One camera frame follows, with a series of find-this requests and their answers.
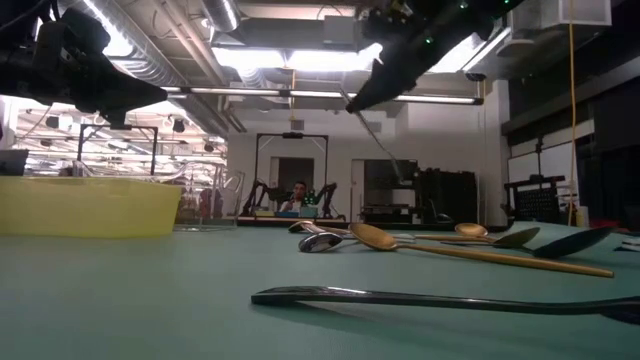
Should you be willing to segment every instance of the green table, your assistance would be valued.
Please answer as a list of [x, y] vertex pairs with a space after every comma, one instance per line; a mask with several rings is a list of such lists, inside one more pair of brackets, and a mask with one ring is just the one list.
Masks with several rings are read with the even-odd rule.
[[[513, 230], [532, 226], [516, 224]], [[571, 233], [541, 225], [536, 247]], [[640, 327], [601, 316], [319, 304], [271, 308], [276, 286], [522, 301], [638, 295], [640, 254], [612, 235], [567, 261], [615, 279], [361, 245], [297, 251], [301, 235], [239, 228], [163, 239], [0, 239], [3, 359], [638, 359]]]

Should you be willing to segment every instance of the person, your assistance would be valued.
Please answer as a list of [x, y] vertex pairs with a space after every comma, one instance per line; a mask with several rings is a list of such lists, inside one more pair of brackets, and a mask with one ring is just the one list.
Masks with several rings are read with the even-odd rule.
[[293, 186], [293, 195], [291, 200], [285, 201], [280, 208], [281, 212], [300, 212], [304, 201], [304, 195], [307, 193], [307, 184], [304, 181], [296, 181]]

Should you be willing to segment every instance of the yellow bin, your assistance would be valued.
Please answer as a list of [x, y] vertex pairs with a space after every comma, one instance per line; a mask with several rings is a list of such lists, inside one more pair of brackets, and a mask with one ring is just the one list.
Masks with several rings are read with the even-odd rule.
[[171, 233], [180, 188], [130, 179], [0, 176], [0, 235], [91, 238]]

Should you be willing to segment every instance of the white wall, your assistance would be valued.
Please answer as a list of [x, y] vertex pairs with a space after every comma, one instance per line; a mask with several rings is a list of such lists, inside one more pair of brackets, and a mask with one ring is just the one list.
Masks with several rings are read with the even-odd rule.
[[[495, 145], [484, 147], [483, 130], [483, 107], [459, 106], [459, 105], [434, 105], [434, 104], [408, 104], [399, 113], [396, 119], [386, 119], [388, 124], [393, 125], [394, 137], [382, 136], [382, 142], [395, 155], [397, 159], [415, 159], [421, 169], [440, 168], [444, 171], [472, 171], [480, 178], [486, 177], [491, 216], [488, 217], [490, 224], [502, 224], [501, 210], [499, 208], [502, 201], [502, 178], [503, 178], [503, 157], [506, 162], [506, 155], [503, 154], [506, 147], [499, 141], [500, 122], [504, 120], [504, 109], [498, 102], [498, 95], [490, 95], [487, 98], [487, 124], [488, 141], [496, 142]], [[305, 111], [306, 119], [312, 118], [311, 111]], [[323, 110], [317, 110], [321, 117], [326, 114]], [[365, 114], [370, 119], [375, 113]], [[351, 183], [351, 162], [354, 159], [387, 159], [376, 143], [367, 137], [365, 130], [353, 116], [341, 113], [340, 116], [331, 118], [331, 129], [325, 128], [324, 133], [331, 132], [329, 140], [329, 182], [338, 183], [338, 189], [334, 195], [333, 204], [341, 213], [350, 217], [350, 183]], [[261, 126], [262, 132], [289, 131], [288, 128], [281, 128], [280, 125], [269, 127], [269, 123], [264, 121]], [[321, 128], [315, 131], [305, 131], [310, 134], [323, 134]], [[248, 194], [253, 181], [255, 134], [235, 134], [229, 137], [228, 166], [234, 170], [240, 170], [247, 174], [245, 181], [245, 195]], [[323, 183], [324, 176], [324, 154], [311, 141], [303, 140], [282, 140], [274, 139], [266, 146], [259, 155], [258, 177], [264, 180], [269, 179], [269, 164], [271, 157], [304, 157], [315, 160], [316, 185]]]
[[11, 99], [8, 96], [0, 96], [0, 126], [3, 133], [0, 139], [0, 150], [10, 149], [15, 141], [18, 106]]

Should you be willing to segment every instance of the computer monitor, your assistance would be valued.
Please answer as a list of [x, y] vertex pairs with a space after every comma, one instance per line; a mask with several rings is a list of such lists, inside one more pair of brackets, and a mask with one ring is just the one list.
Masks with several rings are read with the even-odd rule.
[[0, 176], [22, 176], [29, 150], [0, 150]]

